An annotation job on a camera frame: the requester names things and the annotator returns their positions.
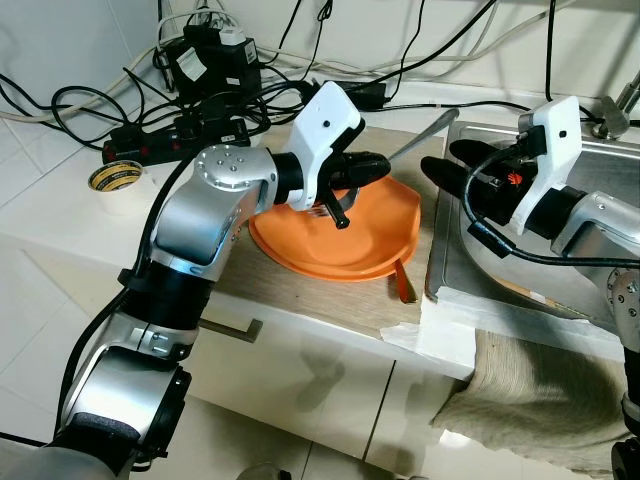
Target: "white cable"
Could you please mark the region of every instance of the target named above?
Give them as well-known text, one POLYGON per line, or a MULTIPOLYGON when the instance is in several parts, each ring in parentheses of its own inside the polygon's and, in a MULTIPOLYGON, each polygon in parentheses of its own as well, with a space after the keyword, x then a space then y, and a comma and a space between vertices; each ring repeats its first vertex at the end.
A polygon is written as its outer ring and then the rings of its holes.
POLYGON ((240 22, 238 22, 238 20, 233 15, 231 15, 230 13, 225 12, 224 10, 220 10, 218 8, 198 8, 196 10, 190 10, 188 12, 175 13, 173 15, 167 15, 166 17, 163 17, 162 20, 160 20, 158 22, 158 29, 157 29, 157 38, 158 38, 157 48, 158 48, 158 50, 161 50, 160 42, 161 42, 161 38, 162 38, 162 27, 164 26, 165 23, 167 23, 169 20, 173 20, 174 18, 190 17, 191 15, 197 15, 197 14, 201 14, 201 13, 218 13, 220 15, 226 16, 231 22, 233 22, 234 26, 236 26, 236 27, 240 26, 240 22))
MULTIPOLYGON (((216 15, 217 15, 217 19, 216 19, 213 23, 211 23, 210 25, 211 25, 211 26, 213 26, 214 28, 223 29, 223 28, 225 27, 225 19, 226 19, 227 23, 231 24, 231 23, 229 22, 229 18, 231 18, 231 16, 230 16, 228 13, 226 13, 226 12, 227 12, 227 9, 225 8, 224 4, 223 4, 220 0, 216 0, 216 3, 217 3, 218 5, 220 5, 220 9, 221 9, 224 13, 218 13, 218 14, 216 14, 216 15)), ((208 2, 208 0, 196 0, 196 1, 193 3, 193 9, 194 9, 194 10, 201 10, 203 7, 204 7, 204 8, 209 8, 209 2, 208 2)))
MULTIPOLYGON (((489 33, 489 30, 491 29, 491 25, 493 24, 493 20, 496 18, 496 13, 498 12, 500 1, 501 0, 496 0, 496 3, 494 3, 493 7, 491 7, 491 12, 489 13, 489 18, 487 19, 487 23, 485 23, 484 28, 482 29, 482 32, 480 32, 480 36, 478 37, 478 40, 476 40, 476 43, 473 44, 473 47, 471 47, 471 50, 469 50, 469 53, 467 53, 466 55, 467 57, 470 57, 471 55, 476 53, 476 51, 478 50, 478 48, 480 48, 480 45, 484 41, 485 37, 487 36, 487 33, 489 33)), ((448 77, 463 65, 464 65, 464 62, 458 62, 455 65, 453 65, 451 68, 449 68, 449 70, 447 70, 446 72, 439 73, 438 75, 433 75, 425 80, 429 82, 433 82, 434 80, 437 80, 439 78, 448 77)))
MULTIPOLYGON (((164 39, 163 42, 170 42, 171 40, 175 40, 176 38, 180 38, 181 36, 182 36, 181 34, 172 35, 164 39)), ((133 59, 133 61, 129 64, 127 69, 133 71, 135 67, 137 67, 138 64, 155 49, 156 47, 154 46, 144 50, 136 58, 133 59)), ((126 73, 121 73, 120 76, 118 76, 113 82, 111 82, 107 86, 107 88, 104 89, 104 93, 109 94, 113 92, 123 81, 127 80, 128 78, 129 78, 129 75, 127 75, 126 73)), ((94 103, 102 100, 104 100, 102 97, 91 96, 87 99, 87 101, 80 103, 78 105, 72 105, 71 107, 67 107, 64 110, 60 110, 58 113, 61 117, 67 117, 69 115, 76 113, 82 107, 90 107, 94 103)), ((4 118, 6 120, 13 120, 16 122, 23 122, 23 123, 40 123, 40 122, 48 122, 52 120, 55 121, 55 117, 53 116, 53 114, 26 117, 24 115, 15 114, 15 113, 0 112, 0 118, 4 118)))
MULTIPOLYGON (((558 5, 556 7, 556 12, 558 12, 560 10, 563 10, 563 9, 573 5, 574 3, 576 3, 576 1, 577 0, 568 0, 567 2, 563 3, 562 5, 558 5)), ((487 47, 485 47, 481 51, 476 52, 476 53, 474 53, 472 55, 439 56, 439 57, 434 58, 433 61, 437 61, 437 62, 469 62, 469 61, 477 60, 477 59, 487 55, 491 51, 495 50, 497 47, 499 47, 501 44, 503 44, 506 40, 508 40, 512 36, 521 33, 522 31, 528 29, 529 27, 531 27, 535 23, 539 22, 540 20, 543 20, 548 15, 549 15, 549 10, 545 10, 543 12, 540 12, 540 13, 534 15, 533 17, 529 18, 528 20, 525 20, 524 22, 522 22, 522 23, 516 25, 515 27, 511 28, 510 30, 508 30, 507 32, 502 34, 500 37, 498 37, 496 40, 494 40, 487 47)), ((308 57, 308 56, 305 56, 305 55, 300 55, 298 53, 290 52, 290 51, 287 51, 287 50, 271 48, 271 47, 259 47, 259 49, 260 50, 264 50, 264 51, 269 52, 269 53, 280 53, 281 55, 284 55, 284 56, 297 58, 297 59, 300 59, 300 60, 311 61, 311 57, 308 57)), ((405 59, 405 62, 407 62, 407 61, 409 61, 409 62, 418 62, 418 61, 423 60, 423 59, 424 59, 424 56, 409 57, 409 58, 405 59)), ((339 61, 339 60, 316 59, 314 63, 316 63, 318 65, 321 65, 321 66, 325 67, 326 69, 337 71, 337 72, 344 73, 344 74, 347 74, 347 75, 361 75, 361 74, 367 74, 367 73, 384 73, 381 70, 383 70, 385 68, 389 68, 389 67, 395 67, 395 66, 400 64, 400 61, 401 61, 401 59, 391 60, 389 62, 384 62, 384 63, 378 64, 378 65, 374 65, 374 66, 371 66, 371 67, 368 67, 368 68, 363 68, 363 67, 359 67, 359 66, 355 66, 355 65, 350 65, 350 64, 347 64, 347 63, 339 61)))

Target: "tape roll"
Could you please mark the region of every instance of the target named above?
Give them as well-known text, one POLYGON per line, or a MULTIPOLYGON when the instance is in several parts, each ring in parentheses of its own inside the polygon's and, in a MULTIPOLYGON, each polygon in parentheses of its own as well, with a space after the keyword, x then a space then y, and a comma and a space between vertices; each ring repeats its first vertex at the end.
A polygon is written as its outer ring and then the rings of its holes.
POLYGON ((107 163, 89 176, 88 184, 103 210, 111 215, 147 211, 158 194, 149 172, 132 160, 107 163))

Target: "drawer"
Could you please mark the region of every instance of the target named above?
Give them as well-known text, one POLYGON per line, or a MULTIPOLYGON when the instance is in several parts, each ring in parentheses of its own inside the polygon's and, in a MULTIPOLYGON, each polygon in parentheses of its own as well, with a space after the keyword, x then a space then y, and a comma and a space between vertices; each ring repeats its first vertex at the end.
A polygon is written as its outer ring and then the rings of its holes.
MULTIPOLYGON (((114 265, 43 249, 28 254, 89 315, 121 288, 114 265)), ((253 319, 262 326, 254 343, 201 328, 184 362, 193 375, 189 394, 362 458, 393 363, 388 355, 353 346, 349 332, 228 295, 214 293, 202 316, 227 333, 247 332, 253 319)))
MULTIPOLYGON (((217 308, 203 318, 237 330, 253 320, 217 308)), ((362 458, 392 363, 263 322, 254 343, 201 328, 185 369, 191 395, 362 458)))

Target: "stainless steel sink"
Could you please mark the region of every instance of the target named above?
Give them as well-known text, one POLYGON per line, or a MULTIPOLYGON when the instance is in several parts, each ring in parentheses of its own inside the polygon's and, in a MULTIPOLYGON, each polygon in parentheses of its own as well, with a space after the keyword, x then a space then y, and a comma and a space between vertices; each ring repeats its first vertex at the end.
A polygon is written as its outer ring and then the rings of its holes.
MULTIPOLYGON (((513 143, 517 131, 478 123, 457 122, 449 130, 449 144, 458 139, 474 139, 504 147, 513 143)), ((567 182, 591 192, 601 190, 632 205, 640 206, 640 146, 583 139, 583 152, 567 182)), ((429 259, 427 292, 435 298, 440 287, 519 307, 542 310, 554 315, 587 317, 607 330, 613 330, 606 300, 596 287, 571 267, 535 265, 518 258, 499 259, 466 231, 468 221, 459 201, 440 191, 436 210, 434 241, 429 259), (537 292, 582 313, 547 307, 514 293, 495 281, 498 278, 537 292)), ((551 254, 549 241, 532 233, 517 237, 502 229, 518 246, 551 254)))

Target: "orange bowl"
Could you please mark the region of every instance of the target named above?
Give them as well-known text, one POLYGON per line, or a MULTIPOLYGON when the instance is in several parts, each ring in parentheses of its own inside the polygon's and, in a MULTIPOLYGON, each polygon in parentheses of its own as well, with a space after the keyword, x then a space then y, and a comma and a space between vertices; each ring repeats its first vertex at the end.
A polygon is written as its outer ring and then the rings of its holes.
POLYGON ((418 244, 420 196, 385 177, 360 190, 336 229, 331 217, 314 217, 278 205, 249 222, 258 246, 281 265, 315 278, 357 282, 385 277, 408 261, 418 244))

